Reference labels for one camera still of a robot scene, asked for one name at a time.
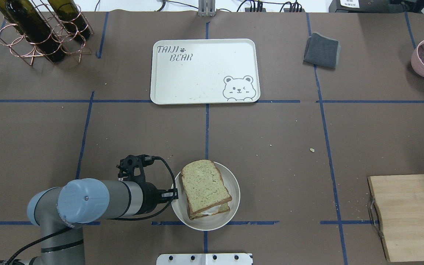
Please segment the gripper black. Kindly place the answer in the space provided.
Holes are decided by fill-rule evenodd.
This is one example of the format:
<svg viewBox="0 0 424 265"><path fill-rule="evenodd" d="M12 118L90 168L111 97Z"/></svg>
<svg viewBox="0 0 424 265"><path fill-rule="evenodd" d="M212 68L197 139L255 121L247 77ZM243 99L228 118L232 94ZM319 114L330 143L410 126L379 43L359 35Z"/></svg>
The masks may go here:
<svg viewBox="0 0 424 265"><path fill-rule="evenodd" d="M158 204L163 204L166 202L172 202L179 198L178 189L170 188L169 190L162 190L156 188L153 183L146 182L143 185L140 185L143 194L143 201L138 214L147 214L151 213Z"/></svg>

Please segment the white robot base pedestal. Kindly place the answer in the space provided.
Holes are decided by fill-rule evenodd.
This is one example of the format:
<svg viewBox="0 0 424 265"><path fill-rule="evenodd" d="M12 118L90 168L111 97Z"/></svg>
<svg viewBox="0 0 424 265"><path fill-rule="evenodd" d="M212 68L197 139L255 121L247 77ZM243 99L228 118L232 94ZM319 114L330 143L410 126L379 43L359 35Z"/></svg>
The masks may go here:
<svg viewBox="0 0 424 265"><path fill-rule="evenodd" d="M157 265L253 265L249 253L161 254Z"/></svg>

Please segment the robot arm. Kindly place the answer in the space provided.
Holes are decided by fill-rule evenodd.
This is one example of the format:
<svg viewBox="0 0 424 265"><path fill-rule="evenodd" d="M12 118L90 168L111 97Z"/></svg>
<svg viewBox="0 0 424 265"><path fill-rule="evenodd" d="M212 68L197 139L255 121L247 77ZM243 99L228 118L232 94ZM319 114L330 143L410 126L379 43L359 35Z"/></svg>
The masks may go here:
<svg viewBox="0 0 424 265"><path fill-rule="evenodd" d="M84 265L84 232L90 222L118 219L133 221L135 215L152 212L158 204L169 206L178 190L158 190L151 183L134 181L72 180L31 198L27 216L40 228L38 257L10 258L9 265Z"/></svg>

